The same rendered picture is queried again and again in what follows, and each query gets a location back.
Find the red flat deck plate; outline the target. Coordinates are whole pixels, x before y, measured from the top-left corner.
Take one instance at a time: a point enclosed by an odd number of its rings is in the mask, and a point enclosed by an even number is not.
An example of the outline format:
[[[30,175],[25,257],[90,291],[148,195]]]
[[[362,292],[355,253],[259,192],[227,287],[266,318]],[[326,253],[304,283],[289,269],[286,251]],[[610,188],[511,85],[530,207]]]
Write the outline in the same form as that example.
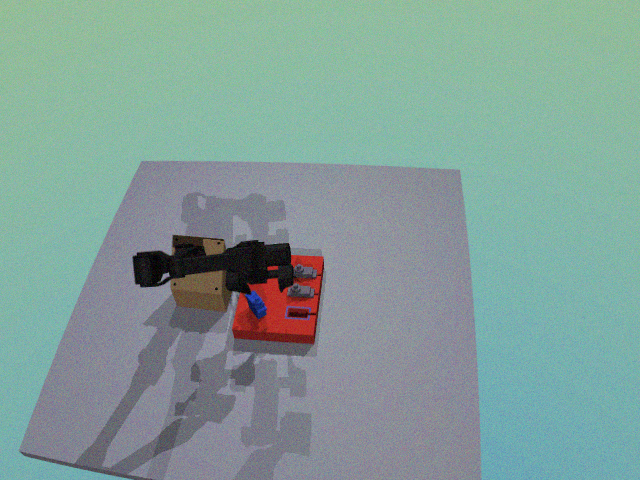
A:
[[[277,278],[266,284],[250,285],[268,308],[258,319],[240,292],[232,332],[234,339],[315,342],[323,271],[323,256],[291,255],[294,284],[279,291]]]

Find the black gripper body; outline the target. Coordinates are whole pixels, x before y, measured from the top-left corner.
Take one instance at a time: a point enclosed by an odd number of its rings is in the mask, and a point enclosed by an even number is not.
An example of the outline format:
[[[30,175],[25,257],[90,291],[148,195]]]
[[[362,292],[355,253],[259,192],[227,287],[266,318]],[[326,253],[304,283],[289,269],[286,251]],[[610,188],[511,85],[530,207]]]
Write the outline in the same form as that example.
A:
[[[278,285],[288,287],[294,284],[294,268],[293,265],[278,266],[277,270],[267,270],[267,272],[256,273],[251,275],[239,275],[239,273],[226,272],[225,286],[228,291],[239,290],[241,284],[266,284],[267,279],[278,280]]]

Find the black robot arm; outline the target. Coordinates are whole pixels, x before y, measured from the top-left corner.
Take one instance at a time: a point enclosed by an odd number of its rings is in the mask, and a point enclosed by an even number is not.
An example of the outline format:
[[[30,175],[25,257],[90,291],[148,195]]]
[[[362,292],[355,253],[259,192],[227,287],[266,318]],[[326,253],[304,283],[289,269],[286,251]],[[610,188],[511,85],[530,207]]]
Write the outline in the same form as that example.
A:
[[[141,288],[158,287],[171,279],[210,271],[225,270],[239,275],[267,272],[266,267],[291,265],[291,249],[289,243],[264,246],[264,242],[251,240],[240,242],[222,254],[205,256],[204,246],[184,242],[175,246],[173,256],[162,251],[143,251],[132,256],[132,260],[135,284]],[[161,281],[165,273],[170,277]]]

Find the blue micro servo with orange cable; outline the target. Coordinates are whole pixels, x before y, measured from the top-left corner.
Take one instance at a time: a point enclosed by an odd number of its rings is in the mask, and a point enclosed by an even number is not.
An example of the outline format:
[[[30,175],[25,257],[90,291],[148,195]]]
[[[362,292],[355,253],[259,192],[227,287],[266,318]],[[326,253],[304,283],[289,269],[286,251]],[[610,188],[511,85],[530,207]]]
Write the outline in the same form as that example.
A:
[[[262,297],[260,297],[257,292],[251,292],[251,295],[245,293],[244,294],[248,300],[249,308],[252,310],[255,316],[260,319],[267,315],[266,310],[268,308],[266,307],[265,302],[262,300]]]

